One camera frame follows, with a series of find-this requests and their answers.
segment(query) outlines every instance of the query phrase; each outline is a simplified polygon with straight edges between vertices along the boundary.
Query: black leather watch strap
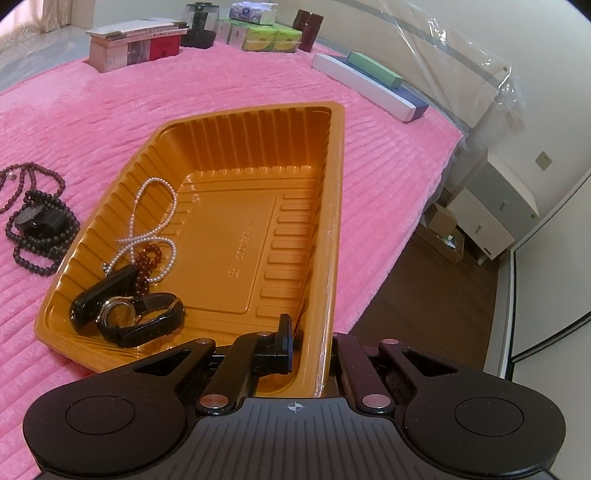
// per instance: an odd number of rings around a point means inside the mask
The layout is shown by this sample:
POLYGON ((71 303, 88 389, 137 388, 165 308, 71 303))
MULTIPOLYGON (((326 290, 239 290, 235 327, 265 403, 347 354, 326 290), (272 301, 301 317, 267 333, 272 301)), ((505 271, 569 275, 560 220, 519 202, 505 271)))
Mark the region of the black leather watch strap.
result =
POLYGON ((147 322, 131 327, 108 325, 106 318, 100 317, 97 326, 103 338, 122 348, 143 345, 163 335, 168 335, 183 324, 183 303, 171 293, 152 293, 129 301, 139 316, 157 310, 166 310, 147 322))

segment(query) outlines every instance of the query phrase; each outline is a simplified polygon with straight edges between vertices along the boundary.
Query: red box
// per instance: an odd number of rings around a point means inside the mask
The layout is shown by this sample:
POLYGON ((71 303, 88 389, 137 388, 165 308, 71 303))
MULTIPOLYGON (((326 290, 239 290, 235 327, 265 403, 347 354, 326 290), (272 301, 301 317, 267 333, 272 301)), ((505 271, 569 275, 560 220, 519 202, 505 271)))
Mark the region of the red box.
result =
POLYGON ((152 38, 150 40, 150 61, 178 55, 180 43, 180 35, 152 38))

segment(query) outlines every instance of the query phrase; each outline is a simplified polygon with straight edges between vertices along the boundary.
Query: green tissue box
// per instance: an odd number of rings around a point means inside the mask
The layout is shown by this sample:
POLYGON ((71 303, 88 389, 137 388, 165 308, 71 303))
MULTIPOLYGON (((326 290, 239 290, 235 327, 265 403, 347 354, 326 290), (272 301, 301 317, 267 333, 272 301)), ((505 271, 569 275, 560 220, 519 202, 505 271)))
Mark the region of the green tissue box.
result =
POLYGON ((277 30, 273 51, 283 53, 294 53, 301 43, 301 31, 283 25, 273 25, 277 30))
POLYGON ((268 25, 255 25, 232 20, 229 45, 245 51, 272 51, 277 30, 268 25))

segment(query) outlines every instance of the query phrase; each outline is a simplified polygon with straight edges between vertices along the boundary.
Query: pearl necklace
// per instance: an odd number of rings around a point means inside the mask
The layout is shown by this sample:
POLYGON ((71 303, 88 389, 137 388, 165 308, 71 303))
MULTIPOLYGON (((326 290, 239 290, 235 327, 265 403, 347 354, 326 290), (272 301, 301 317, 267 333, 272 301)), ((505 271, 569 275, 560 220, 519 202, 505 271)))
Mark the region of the pearl necklace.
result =
POLYGON ((156 234, 159 233, 160 231, 162 231, 170 223, 170 220, 172 219, 176 209, 177 209, 177 193, 174 191, 174 188, 172 188, 171 184, 168 183, 166 180, 163 180, 158 177, 148 178, 148 180, 146 180, 144 182, 144 184, 141 186, 141 188, 139 189, 138 194, 135 196, 134 209, 133 209, 133 212, 131 213, 131 218, 129 219, 129 237, 122 238, 122 239, 116 241, 118 244, 127 244, 127 245, 125 245, 123 248, 121 248, 117 252, 117 254, 113 257, 113 260, 111 260, 111 263, 109 263, 108 265, 103 264, 103 270, 105 271, 105 276, 108 276, 113 271, 113 269, 115 268, 115 264, 119 261, 119 259, 121 257, 123 257, 123 255, 125 255, 126 252, 129 252, 129 256, 131 257, 131 262, 133 263, 135 261, 134 247, 136 245, 143 244, 145 242, 153 242, 153 243, 164 242, 166 244, 169 244, 170 249, 171 249, 171 254, 170 254, 170 259, 168 260, 168 264, 162 270, 162 273, 160 275, 153 277, 153 278, 146 279, 148 281, 148 283, 156 283, 156 282, 159 282, 160 280, 162 280, 170 272, 170 270, 172 269, 172 267, 174 265, 175 260, 177 259, 177 247, 171 239, 163 237, 163 236, 157 236, 156 234), (164 185, 168 189, 168 191, 170 192, 170 194, 173 197, 173 206, 170 209, 170 213, 168 214, 168 216, 164 219, 164 222, 159 223, 156 228, 154 228, 153 230, 150 230, 147 233, 134 236, 135 209, 137 208, 137 206, 139 204, 139 200, 140 200, 141 196, 144 194, 144 190, 148 187, 148 185, 150 185, 153 182, 161 183, 162 185, 164 185))

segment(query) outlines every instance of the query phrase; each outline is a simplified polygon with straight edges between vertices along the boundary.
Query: plastic sheet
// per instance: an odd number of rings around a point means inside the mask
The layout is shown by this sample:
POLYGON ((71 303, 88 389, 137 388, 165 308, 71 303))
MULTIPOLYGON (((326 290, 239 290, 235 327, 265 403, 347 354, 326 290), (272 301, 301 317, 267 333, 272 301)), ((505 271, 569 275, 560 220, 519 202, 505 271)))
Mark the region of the plastic sheet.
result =
POLYGON ((511 66, 461 33, 401 0, 284 0, 278 20, 298 9, 324 16, 320 38, 340 51, 364 53, 398 73, 465 133, 491 105, 519 101, 511 66))
POLYGON ((66 27, 36 35, 0 53, 0 92, 33 75, 88 57, 85 30, 66 27))

